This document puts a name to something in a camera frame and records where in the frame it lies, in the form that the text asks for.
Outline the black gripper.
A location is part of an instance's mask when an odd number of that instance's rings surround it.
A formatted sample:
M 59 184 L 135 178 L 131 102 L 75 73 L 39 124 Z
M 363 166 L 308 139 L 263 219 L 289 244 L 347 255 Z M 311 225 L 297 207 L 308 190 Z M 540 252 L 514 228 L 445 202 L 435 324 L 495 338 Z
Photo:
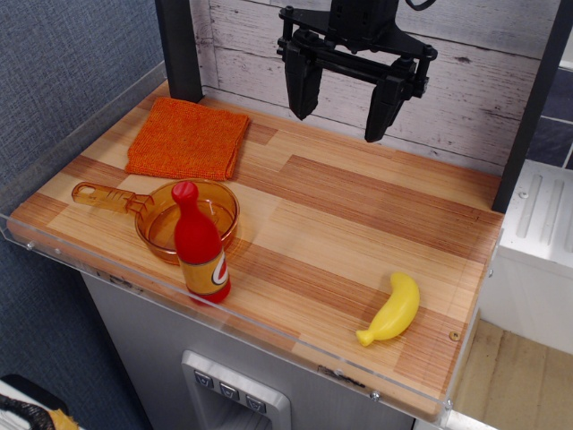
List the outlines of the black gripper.
M 318 105 L 327 69 L 375 86 L 364 139 L 379 141 L 402 104 L 421 97 L 437 50 L 396 24 L 397 1 L 333 1 L 328 11 L 282 8 L 278 54 L 285 64 L 289 108 L 300 120 Z

